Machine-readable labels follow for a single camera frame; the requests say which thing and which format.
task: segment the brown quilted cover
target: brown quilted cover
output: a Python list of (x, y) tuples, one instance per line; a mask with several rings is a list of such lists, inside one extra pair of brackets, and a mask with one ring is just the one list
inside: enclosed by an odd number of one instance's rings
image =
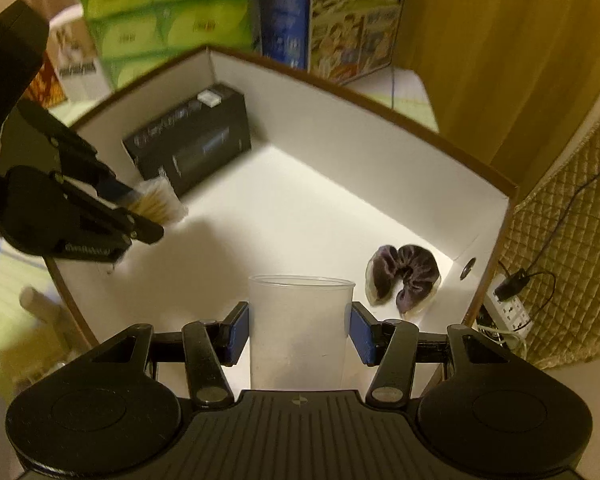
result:
[[(501, 261), (510, 271), (525, 267), (556, 225), (576, 188), (600, 169), (600, 122), (567, 163), (522, 202), (507, 232)], [(521, 297), (535, 325), (527, 337), (528, 360), (539, 368), (600, 357), (600, 178), (579, 194)]]

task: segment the electrical socket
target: electrical socket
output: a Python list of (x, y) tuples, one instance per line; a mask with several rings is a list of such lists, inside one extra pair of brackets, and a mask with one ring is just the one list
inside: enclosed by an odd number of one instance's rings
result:
[[(519, 297), (513, 296), (507, 301), (499, 301), (493, 291), (498, 285), (504, 281), (505, 277), (502, 274), (496, 274), (491, 281), (491, 285), (487, 290), (487, 294), (484, 297), (484, 307), (496, 324), (496, 327), (500, 330), (515, 330), (520, 328), (529, 321), (529, 314)], [(530, 322), (527, 326), (517, 331), (522, 337), (531, 330), (533, 322)], [(507, 342), (511, 341), (515, 346), (515, 338), (512, 336), (506, 336), (503, 334)]]

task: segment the clear plastic cup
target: clear plastic cup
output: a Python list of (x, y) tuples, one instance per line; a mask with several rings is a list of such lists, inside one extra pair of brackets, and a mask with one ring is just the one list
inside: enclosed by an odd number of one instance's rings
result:
[(355, 285), (313, 276), (250, 277), (251, 388), (340, 389)]

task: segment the purple velvet scrunchie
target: purple velvet scrunchie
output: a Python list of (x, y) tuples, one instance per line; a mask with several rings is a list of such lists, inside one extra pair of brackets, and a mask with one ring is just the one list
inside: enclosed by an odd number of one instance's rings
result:
[(401, 314), (424, 300), (440, 277), (438, 264), (431, 251), (418, 245), (380, 247), (366, 266), (365, 292), (371, 305), (383, 303), (391, 295), (396, 278), (404, 288), (395, 298)]

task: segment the white label on box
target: white label on box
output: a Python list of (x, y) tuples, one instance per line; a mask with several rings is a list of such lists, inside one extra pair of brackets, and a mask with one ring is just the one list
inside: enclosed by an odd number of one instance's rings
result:
[(198, 94), (198, 101), (204, 103), (209, 108), (213, 108), (222, 102), (222, 98), (218, 94), (214, 94), (211, 90), (205, 90)]

